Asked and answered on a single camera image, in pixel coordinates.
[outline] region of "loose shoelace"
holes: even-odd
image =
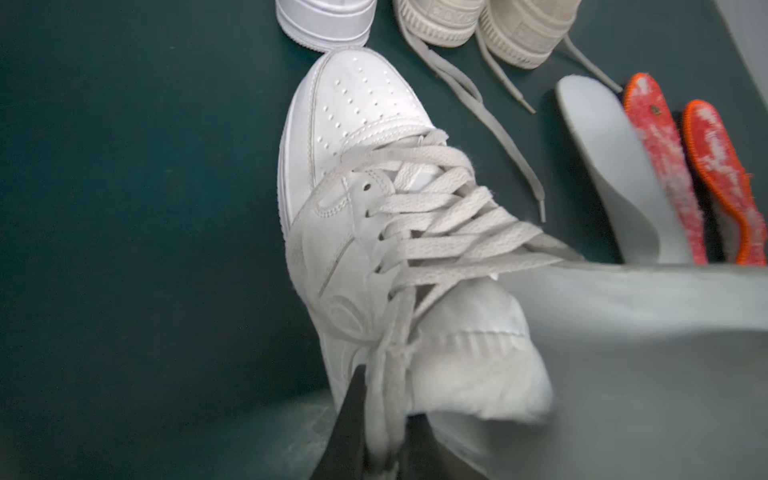
[[[343,154],[341,165],[323,178],[297,214],[286,244],[291,277],[306,275],[301,238],[306,212],[316,209],[348,172],[394,176],[381,204],[369,210],[370,216],[389,216],[379,239],[397,239],[379,271],[397,269],[382,318],[374,322],[383,331],[361,336],[313,311],[319,331],[375,349],[367,369],[365,411],[366,442],[378,462],[401,445],[411,413],[406,410],[406,373],[419,348],[418,341],[409,339],[415,320],[462,280],[556,263],[567,249],[497,205],[488,189],[475,183],[469,159],[445,146],[447,138],[434,130],[417,147]],[[424,173],[434,174],[434,180],[420,191],[409,191]],[[300,294],[307,298],[307,292]]]
[[[406,27],[406,24],[402,19],[402,10],[400,9],[401,1],[402,0],[394,0],[394,7],[395,17],[397,18],[397,23],[403,38],[406,40],[408,45],[410,45],[413,51],[424,61],[424,63],[426,63],[427,66],[429,66],[440,78],[442,78],[446,84],[448,84],[454,93],[456,93],[458,99],[473,114],[475,114],[478,120],[480,120],[491,131],[491,133],[493,133],[498,142],[507,152],[507,155],[509,155],[512,161],[514,161],[517,167],[520,169],[521,173],[528,182],[528,185],[530,185],[533,196],[538,201],[539,217],[541,218],[541,222],[546,222],[547,215],[545,209],[544,187],[541,185],[541,181],[539,181],[536,173],[525,160],[522,152],[520,152],[517,145],[515,145],[515,142],[509,136],[507,131],[504,129],[504,127],[502,127],[502,124],[500,124],[498,120],[496,120],[496,117],[494,117],[494,115],[488,111],[487,108],[485,108],[483,105],[482,96],[480,95],[480,90],[478,90],[474,82],[472,82],[472,80],[464,72],[459,70],[452,63],[445,60],[440,55],[437,55],[421,38],[415,36],[413,33],[411,33],[410,30],[408,30],[408,27]],[[534,110],[534,108],[527,101],[525,101],[523,94],[517,89],[517,87],[515,87],[515,84],[509,80],[502,68],[493,58],[491,52],[488,50],[488,47],[485,45],[485,42],[482,39],[482,35],[480,35],[478,32],[475,35],[475,38],[477,38],[480,53],[485,59],[485,62],[488,64],[491,70],[493,70],[507,91],[509,91],[512,97],[519,101],[528,111],[530,111],[532,114],[536,113],[536,110]],[[563,45],[573,54],[573,56],[576,57],[577,60],[583,64],[583,66],[586,67],[586,69],[594,74],[594,76],[603,81],[609,88],[616,91],[616,93],[621,93],[621,87],[617,85],[616,82],[611,80],[602,70],[600,70],[600,68],[589,61],[589,59],[587,59],[587,57],[584,56],[584,54],[582,54],[576,48],[568,35],[565,35],[563,38]]]

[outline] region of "white sneaker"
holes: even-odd
[[[296,43],[315,51],[363,46],[376,0],[275,0],[277,22]]]
[[[337,407],[367,365],[366,441],[378,461],[411,414],[533,421],[551,407],[525,316],[492,276],[571,251],[496,205],[446,138],[393,66],[349,48],[312,67],[280,144],[290,277]]]

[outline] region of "orange insole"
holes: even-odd
[[[703,215],[667,101],[659,84],[644,73],[633,76],[624,91],[624,111],[637,129],[656,177],[683,224],[694,262],[704,265],[707,250]]]
[[[727,261],[765,266],[765,219],[757,211],[750,177],[715,107],[702,100],[690,102],[683,116],[683,136],[691,163],[712,193]]]

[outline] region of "orange stitched edge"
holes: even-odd
[[[621,101],[622,106],[624,107],[624,111],[629,113],[629,105],[628,105],[628,99],[630,95],[632,95],[632,92],[634,92],[634,89],[637,88],[637,81],[640,80],[642,77],[646,77],[647,74],[645,73],[636,73],[632,75],[632,78],[629,79],[629,83],[627,83],[627,87],[624,89],[624,99]]]
[[[749,222],[746,221],[745,216],[736,210],[736,208],[729,204],[726,201],[726,197],[723,194],[722,191],[720,191],[717,188],[717,185],[715,184],[712,176],[704,170],[703,166],[699,165],[699,162],[701,160],[699,156],[699,152],[696,150],[696,146],[694,145],[694,136],[691,131],[691,117],[694,114],[694,108],[696,106],[707,106],[712,107],[715,112],[717,112],[717,109],[713,107],[711,104],[705,102],[704,100],[693,100],[688,103],[688,105],[685,106],[685,111],[683,113],[683,136],[685,137],[685,144],[688,149],[688,155],[690,156],[691,161],[693,162],[694,166],[696,167],[696,171],[698,174],[702,177],[704,182],[707,183],[707,186],[710,188],[710,191],[717,197],[717,199],[720,201],[720,204],[723,205],[725,210],[731,215],[733,215],[736,218],[736,222],[738,222],[739,227],[741,228],[740,236],[741,241],[739,243],[739,253],[736,256],[736,263],[742,263],[746,260],[746,257],[750,253],[750,225]],[[731,143],[730,138],[728,138],[728,145],[727,150],[729,155],[733,155],[733,158],[736,158],[738,160],[738,157],[736,156],[736,150],[733,148],[733,143]],[[752,198],[752,190],[750,189],[749,185],[749,179],[746,179],[746,185],[744,182],[745,175],[740,174],[741,178],[742,188],[746,191],[746,194],[749,195],[749,198]]]

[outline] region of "green table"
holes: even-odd
[[[712,4],[587,0],[572,38],[614,79],[652,73],[673,109],[716,105],[768,213],[768,114]],[[535,220],[521,175],[408,50],[386,0],[369,46],[479,182]],[[560,54],[507,67],[531,116],[474,40],[443,53],[544,183],[548,232],[619,261],[552,91],[581,67]],[[283,36],[270,0],[0,4],[0,459],[22,478],[311,470],[333,413],[275,179],[284,114],[318,56]]]

